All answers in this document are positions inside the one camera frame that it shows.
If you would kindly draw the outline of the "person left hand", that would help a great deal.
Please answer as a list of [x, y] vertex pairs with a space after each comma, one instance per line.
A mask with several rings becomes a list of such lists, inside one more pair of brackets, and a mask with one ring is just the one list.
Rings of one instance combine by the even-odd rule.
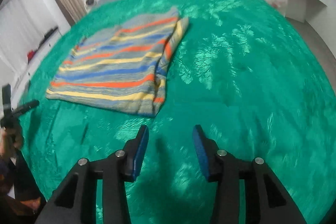
[[22, 128], [20, 125], [15, 128], [1, 128], [1, 159], [9, 161], [15, 157], [16, 150], [23, 146]]

